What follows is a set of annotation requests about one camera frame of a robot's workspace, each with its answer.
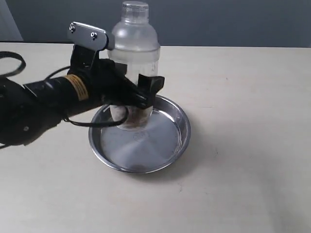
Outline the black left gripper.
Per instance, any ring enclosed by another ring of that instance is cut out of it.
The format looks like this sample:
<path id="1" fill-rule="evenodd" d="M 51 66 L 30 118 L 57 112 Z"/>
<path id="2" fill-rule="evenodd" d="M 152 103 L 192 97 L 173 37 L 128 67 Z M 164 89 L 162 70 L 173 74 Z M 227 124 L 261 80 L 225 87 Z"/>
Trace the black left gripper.
<path id="1" fill-rule="evenodd" d="M 90 94 L 103 103 L 135 106 L 140 109 L 153 106 L 156 95 L 164 87 L 165 82 L 163 76 L 139 74 L 137 87 L 110 59 L 95 59 L 90 66 L 87 79 Z"/>

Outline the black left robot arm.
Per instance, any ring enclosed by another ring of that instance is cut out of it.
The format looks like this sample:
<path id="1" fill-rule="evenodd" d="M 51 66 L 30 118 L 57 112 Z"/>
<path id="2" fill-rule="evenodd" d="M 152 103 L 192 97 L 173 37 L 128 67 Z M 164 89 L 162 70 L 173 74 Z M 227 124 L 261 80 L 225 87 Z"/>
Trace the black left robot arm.
<path id="1" fill-rule="evenodd" d="M 71 66 L 65 76 L 24 85 L 1 77 L 0 142 L 28 145 L 61 121 L 105 104 L 151 107 L 164 77 L 139 75 L 134 84 L 124 72 L 125 65 L 100 59 L 90 67 Z"/>

